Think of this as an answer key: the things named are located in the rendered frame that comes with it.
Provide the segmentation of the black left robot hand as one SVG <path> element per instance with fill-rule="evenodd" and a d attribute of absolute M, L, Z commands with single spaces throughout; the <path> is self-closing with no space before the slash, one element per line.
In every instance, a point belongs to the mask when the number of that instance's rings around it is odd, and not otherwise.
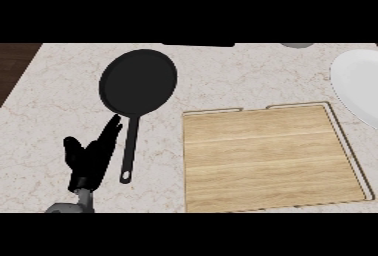
<path fill-rule="evenodd" d="M 64 139 L 65 163 L 71 168 L 68 183 L 71 192 L 80 189 L 93 192 L 101 186 L 123 129 L 120 120 L 121 117 L 114 115 L 98 139 L 90 142 L 87 147 L 82 146 L 73 136 Z"/>

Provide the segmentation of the wooden tray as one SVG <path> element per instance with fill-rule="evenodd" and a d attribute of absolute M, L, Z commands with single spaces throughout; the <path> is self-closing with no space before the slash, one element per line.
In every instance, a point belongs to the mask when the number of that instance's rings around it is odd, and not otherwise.
<path fill-rule="evenodd" d="M 185 112 L 183 164 L 189 212 L 375 199 L 327 101 Z"/>

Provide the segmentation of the white plate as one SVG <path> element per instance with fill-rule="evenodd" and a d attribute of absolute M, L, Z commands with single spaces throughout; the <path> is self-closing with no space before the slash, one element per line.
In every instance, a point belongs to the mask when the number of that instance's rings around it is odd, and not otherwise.
<path fill-rule="evenodd" d="M 331 64 L 330 78 L 343 105 L 378 130 L 378 51 L 344 52 Z"/>

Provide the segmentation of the black frying pan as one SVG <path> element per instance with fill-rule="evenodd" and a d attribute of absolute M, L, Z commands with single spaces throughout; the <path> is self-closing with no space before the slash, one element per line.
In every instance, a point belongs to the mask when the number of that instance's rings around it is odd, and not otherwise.
<path fill-rule="evenodd" d="M 178 69 L 169 56 L 152 49 L 124 53 L 108 65 L 99 80 L 99 96 L 107 108 L 129 118 L 120 182 L 132 182 L 141 117 L 170 99 Z"/>

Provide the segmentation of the grey round object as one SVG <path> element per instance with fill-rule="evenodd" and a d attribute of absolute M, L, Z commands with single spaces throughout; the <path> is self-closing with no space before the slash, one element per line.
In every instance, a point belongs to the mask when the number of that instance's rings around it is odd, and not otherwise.
<path fill-rule="evenodd" d="M 285 47 L 294 49 L 303 49 L 310 47 L 315 43 L 281 43 Z"/>

